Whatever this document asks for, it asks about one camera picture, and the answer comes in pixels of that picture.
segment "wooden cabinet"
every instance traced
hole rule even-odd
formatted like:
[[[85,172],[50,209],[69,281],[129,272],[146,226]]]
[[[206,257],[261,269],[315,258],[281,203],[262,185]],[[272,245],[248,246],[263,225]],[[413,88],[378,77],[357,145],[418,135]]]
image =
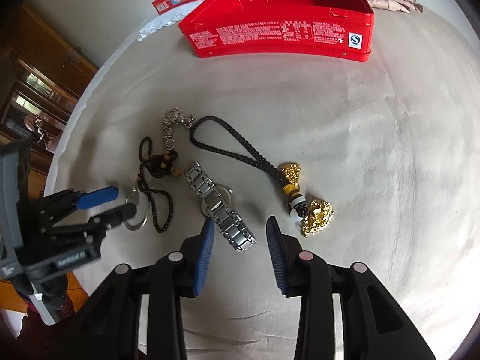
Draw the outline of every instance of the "wooden cabinet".
[[[12,22],[9,39],[18,61],[77,100],[97,73],[27,6],[21,7]]]
[[[22,6],[0,40],[0,145],[44,133],[31,153],[29,196],[43,193],[55,143],[97,69],[29,7]],[[78,310],[88,298],[69,274],[68,293]],[[0,281],[0,308],[25,311],[8,282]]]

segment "silver wristwatch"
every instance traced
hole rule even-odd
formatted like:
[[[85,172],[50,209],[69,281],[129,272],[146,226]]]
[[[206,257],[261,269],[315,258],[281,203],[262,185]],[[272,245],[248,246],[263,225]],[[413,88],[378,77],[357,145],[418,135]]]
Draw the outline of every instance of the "silver wristwatch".
[[[235,250],[244,252],[257,242],[242,218],[228,206],[198,162],[193,162],[192,167],[186,169],[183,174],[195,193],[205,202],[209,216],[220,227],[222,235]]]

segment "gold ornament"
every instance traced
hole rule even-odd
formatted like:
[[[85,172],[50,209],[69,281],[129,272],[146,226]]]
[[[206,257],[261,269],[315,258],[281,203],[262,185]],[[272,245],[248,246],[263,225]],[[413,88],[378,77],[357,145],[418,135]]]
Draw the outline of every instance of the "gold ornament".
[[[299,177],[300,177],[300,165],[297,163],[284,163],[278,167],[279,171],[289,180],[291,184],[300,190]]]
[[[301,234],[304,237],[322,231],[328,226],[334,214],[332,205],[322,199],[314,199],[310,203],[309,211],[301,226]]]

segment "screw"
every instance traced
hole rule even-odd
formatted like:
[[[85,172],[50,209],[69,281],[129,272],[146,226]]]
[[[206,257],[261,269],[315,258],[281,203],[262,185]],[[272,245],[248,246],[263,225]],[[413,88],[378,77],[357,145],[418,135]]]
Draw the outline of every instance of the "screw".
[[[307,250],[301,251],[298,256],[300,257],[300,260],[303,261],[310,261],[314,258],[314,255]]]
[[[169,254],[170,261],[180,261],[181,259],[183,259],[183,254],[181,254],[179,251],[174,251]]]
[[[127,264],[120,264],[115,267],[115,273],[117,275],[123,275],[130,270],[130,267]]]
[[[356,262],[353,264],[353,269],[359,274],[364,274],[367,271],[367,266],[363,262]]]

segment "blue gripper pad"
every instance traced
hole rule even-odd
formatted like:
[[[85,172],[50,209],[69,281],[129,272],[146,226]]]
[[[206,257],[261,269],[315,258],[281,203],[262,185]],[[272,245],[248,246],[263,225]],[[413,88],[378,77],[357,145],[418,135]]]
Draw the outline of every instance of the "blue gripper pad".
[[[277,287],[282,291],[282,295],[285,295],[289,289],[287,283],[287,261],[280,247],[282,237],[280,230],[278,229],[277,221],[272,221],[270,217],[267,221],[267,244],[270,251],[270,258],[272,259],[273,272],[275,274],[275,280],[277,281]]]
[[[76,207],[79,210],[88,210],[97,207],[100,204],[112,202],[118,197],[118,195],[119,190],[115,187],[106,187],[83,195],[78,200]]]
[[[212,218],[207,218],[203,224],[201,239],[201,248],[195,262],[195,272],[193,275],[193,293],[195,296],[200,295],[205,286],[205,279],[212,255],[213,241],[215,237],[215,224]]]

